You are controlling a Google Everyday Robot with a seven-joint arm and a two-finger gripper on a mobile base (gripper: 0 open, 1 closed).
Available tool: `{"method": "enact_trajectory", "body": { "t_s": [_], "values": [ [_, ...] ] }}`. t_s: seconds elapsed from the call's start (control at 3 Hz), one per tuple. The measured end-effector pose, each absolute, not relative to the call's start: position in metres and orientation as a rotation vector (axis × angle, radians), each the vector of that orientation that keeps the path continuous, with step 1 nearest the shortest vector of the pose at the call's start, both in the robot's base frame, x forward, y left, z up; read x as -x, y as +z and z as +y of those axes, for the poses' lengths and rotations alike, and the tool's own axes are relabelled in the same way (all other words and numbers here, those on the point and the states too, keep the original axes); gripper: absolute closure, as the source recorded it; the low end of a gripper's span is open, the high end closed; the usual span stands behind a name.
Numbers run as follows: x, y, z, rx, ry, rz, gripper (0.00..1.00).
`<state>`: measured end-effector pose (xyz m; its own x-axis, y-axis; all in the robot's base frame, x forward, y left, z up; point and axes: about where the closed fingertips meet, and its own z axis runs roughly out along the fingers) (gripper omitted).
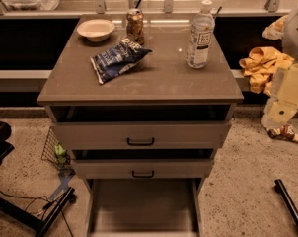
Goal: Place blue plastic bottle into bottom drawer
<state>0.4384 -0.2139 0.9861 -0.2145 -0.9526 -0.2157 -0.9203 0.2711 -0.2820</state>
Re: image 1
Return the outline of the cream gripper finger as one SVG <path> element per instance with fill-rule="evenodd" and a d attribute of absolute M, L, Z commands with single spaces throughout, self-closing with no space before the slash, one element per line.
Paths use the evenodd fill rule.
<path fill-rule="evenodd" d="M 272 78 L 272 86 L 271 86 L 271 96 L 275 97 L 280 86 L 282 83 L 282 80 L 284 78 L 285 70 L 283 68 L 277 68 L 275 74 L 273 75 Z"/>
<path fill-rule="evenodd" d="M 298 63 L 283 70 L 277 98 L 281 103 L 298 109 Z"/>

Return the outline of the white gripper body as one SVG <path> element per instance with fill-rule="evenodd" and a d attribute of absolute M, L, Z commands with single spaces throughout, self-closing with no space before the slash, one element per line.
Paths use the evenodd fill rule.
<path fill-rule="evenodd" d="M 271 97 L 264 108 L 261 124 L 266 129 L 278 129 L 288 124 L 297 112 L 297 105 Z"/>

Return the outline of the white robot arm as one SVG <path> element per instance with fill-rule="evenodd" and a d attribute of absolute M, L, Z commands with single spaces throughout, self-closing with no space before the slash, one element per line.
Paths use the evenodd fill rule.
<path fill-rule="evenodd" d="M 294 58 L 294 62 L 288 69 L 276 70 L 271 97 L 261 120 L 267 129 L 286 125 L 298 111 L 298 3 L 285 21 L 282 46 L 283 51 Z"/>

